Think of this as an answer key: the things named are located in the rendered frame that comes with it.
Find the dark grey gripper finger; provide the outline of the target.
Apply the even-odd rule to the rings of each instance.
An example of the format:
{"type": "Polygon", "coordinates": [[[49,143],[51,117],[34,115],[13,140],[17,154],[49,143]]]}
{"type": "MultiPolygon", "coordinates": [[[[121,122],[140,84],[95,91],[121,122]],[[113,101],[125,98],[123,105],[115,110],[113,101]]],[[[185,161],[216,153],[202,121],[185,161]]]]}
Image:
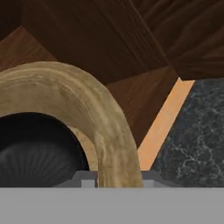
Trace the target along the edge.
{"type": "Polygon", "coordinates": [[[77,171],[71,179],[58,185],[64,188],[97,188],[97,171],[77,171]]]}

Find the black ribbed bowl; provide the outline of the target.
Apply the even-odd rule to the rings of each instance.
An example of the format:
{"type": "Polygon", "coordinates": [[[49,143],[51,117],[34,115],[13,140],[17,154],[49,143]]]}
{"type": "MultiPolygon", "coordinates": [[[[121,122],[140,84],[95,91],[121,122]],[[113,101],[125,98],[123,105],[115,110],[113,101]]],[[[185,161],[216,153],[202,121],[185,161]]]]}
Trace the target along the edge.
{"type": "Polygon", "coordinates": [[[0,117],[0,187],[54,187],[89,169],[76,135],[41,113],[0,117]]]}

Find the tan wooden bowl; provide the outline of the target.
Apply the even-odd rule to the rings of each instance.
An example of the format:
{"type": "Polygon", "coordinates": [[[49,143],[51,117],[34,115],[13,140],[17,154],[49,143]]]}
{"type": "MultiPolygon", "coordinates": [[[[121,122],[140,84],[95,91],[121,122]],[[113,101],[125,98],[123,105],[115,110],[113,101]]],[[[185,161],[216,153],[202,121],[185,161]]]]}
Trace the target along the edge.
{"type": "Polygon", "coordinates": [[[137,145],[123,110],[93,75],[40,61],[0,72],[0,116],[39,112],[80,130],[94,144],[99,187],[141,187],[137,145]]]}

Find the dark wood cabinet door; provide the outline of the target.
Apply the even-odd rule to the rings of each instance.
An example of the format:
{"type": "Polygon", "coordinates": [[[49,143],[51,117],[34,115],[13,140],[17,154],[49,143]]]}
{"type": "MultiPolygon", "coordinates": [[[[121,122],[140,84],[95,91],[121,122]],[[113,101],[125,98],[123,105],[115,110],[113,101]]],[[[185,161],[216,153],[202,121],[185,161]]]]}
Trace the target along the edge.
{"type": "Polygon", "coordinates": [[[21,0],[22,26],[104,84],[168,65],[130,0],[21,0]]]}

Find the dark wood open cabinet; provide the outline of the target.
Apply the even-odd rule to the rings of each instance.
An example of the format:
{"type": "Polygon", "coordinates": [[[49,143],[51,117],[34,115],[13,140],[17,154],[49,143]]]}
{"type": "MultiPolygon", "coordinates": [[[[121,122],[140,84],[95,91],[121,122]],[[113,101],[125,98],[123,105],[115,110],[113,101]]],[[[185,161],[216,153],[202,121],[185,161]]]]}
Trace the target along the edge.
{"type": "MultiPolygon", "coordinates": [[[[176,114],[193,82],[224,77],[224,0],[130,0],[168,65],[104,84],[123,109],[139,146],[142,169],[151,167],[160,140],[149,129],[173,102],[176,114]]],[[[0,0],[0,68],[57,60],[23,26],[21,0],[0,0]]]]}

